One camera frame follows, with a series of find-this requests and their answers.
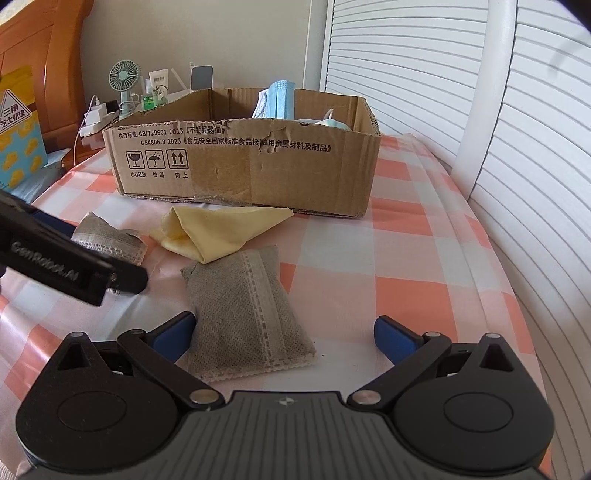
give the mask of fan grille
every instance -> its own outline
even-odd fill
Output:
[[[118,61],[109,72],[109,84],[118,92],[129,90],[139,78],[139,67],[132,60]]]

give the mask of yellow snack bag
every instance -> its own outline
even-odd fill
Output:
[[[10,191],[47,164],[30,66],[0,78],[0,188]]]

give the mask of closet door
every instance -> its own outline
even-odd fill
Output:
[[[556,478],[591,469],[591,35],[518,0],[499,119],[469,203],[528,321],[556,417]]]
[[[384,134],[412,133],[453,167],[478,78],[488,0],[331,6],[320,89],[367,98]]]

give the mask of orange wooden headboard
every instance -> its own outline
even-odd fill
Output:
[[[0,25],[0,75],[33,68],[47,152],[71,148],[86,112],[80,69],[82,22],[94,0],[35,0]]]

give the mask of yellow cloth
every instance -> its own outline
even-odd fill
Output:
[[[293,215],[289,208],[233,207],[206,210],[174,206],[150,236],[165,249],[199,263],[240,250],[251,238]]]

